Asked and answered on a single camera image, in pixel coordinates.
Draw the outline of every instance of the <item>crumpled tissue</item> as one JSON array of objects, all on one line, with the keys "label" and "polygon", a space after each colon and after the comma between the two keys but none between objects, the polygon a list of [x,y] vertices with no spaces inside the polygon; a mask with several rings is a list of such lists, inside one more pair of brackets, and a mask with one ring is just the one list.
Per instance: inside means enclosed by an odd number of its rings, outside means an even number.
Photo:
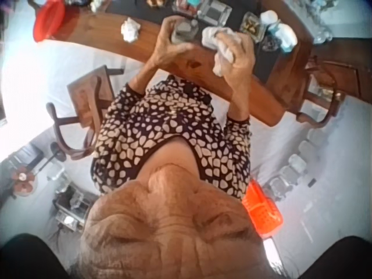
[{"label": "crumpled tissue", "polygon": [[95,13],[98,10],[98,8],[101,7],[103,2],[104,0],[93,0],[90,4],[92,12]]},{"label": "crumpled tissue", "polygon": [[125,42],[134,42],[137,40],[140,28],[141,25],[139,23],[128,17],[128,19],[121,25],[121,34],[123,35]]},{"label": "crumpled tissue", "polygon": [[237,43],[241,44],[241,39],[232,29],[230,28],[222,28],[222,27],[207,27],[203,30],[202,36],[202,45],[216,50],[217,53],[214,56],[214,68],[213,72],[216,76],[222,77],[222,65],[221,60],[226,59],[230,63],[234,63],[234,55],[231,50],[225,45],[223,41],[220,41],[216,38],[216,34],[218,32],[227,33],[233,40]]}]

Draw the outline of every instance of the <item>sleeve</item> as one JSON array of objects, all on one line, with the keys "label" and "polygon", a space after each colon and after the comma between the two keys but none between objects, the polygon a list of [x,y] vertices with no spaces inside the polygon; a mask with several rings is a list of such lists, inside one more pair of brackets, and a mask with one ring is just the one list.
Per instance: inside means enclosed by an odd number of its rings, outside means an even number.
[{"label": "sleeve", "polygon": [[125,120],[132,107],[139,102],[144,95],[135,92],[126,84],[119,95],[115,98],[106,114],[106,120]]},{"label": "sleeve", "polygon": [[251,172],[251,132],[249,119],[235,121],[227,118],[224,136],[232,154],[234,172],[242,183],[241,188],[246,189]]},{"label": "sleeve", "polygon": [[224,130],[225,140],[231,144],[233,149],[237,149],[238,151],[244,151],[247,149],[245,151],[248,151],[249,153],[249,148],[251,147],[250,126],[250,119],[244,121],[235,121],[228,117]]}]

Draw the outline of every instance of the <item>red bucket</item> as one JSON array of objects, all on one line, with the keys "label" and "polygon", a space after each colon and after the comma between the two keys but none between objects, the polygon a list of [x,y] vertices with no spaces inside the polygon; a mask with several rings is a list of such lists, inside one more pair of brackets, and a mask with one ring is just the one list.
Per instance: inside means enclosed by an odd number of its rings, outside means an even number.
[{"label": "red bucket", "polygon": [[262,238],[272,237],[283,225],[283,216],[278,207],[265,196],[257,181],[250,181],[242,203]]},{"label": "red bucket", "polygon": [[36,15],[34,25],[34,40],[41,42],[55,34],[65,16],[63,0],[48,0]]}]

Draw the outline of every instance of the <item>ashtray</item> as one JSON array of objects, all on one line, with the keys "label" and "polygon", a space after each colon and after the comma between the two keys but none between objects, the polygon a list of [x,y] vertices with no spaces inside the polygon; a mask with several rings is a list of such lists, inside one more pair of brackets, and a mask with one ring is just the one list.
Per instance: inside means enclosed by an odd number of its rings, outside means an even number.
[{"label": "ashtray", "polygon": [[266,27],[261,20],[251,12],[244,15],[240,25],[240,32],[251,35],[255,43],[261,42],[265,35]]},{"label": "ashtray", "polygon": [[204,0],[198,10],[198,19],[213,26],[225,26],[233,9],[218,0]]}]

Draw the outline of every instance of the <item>black and white patterned blouse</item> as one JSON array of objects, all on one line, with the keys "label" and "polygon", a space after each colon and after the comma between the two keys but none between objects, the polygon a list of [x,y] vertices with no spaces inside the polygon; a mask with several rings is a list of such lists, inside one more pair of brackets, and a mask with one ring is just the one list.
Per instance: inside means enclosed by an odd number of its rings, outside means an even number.
[{"label": "black and white patterned blouse", "polygon": [[213,116],[211,97],[199,86],[169,76],[145,96],[126,85],[103,122],[91,175],[106,193],[136,179],[146,160],[174,137],[193,147],[200,179],[236,198],[249,182],[249,120],[227,119],[224,129]]}]

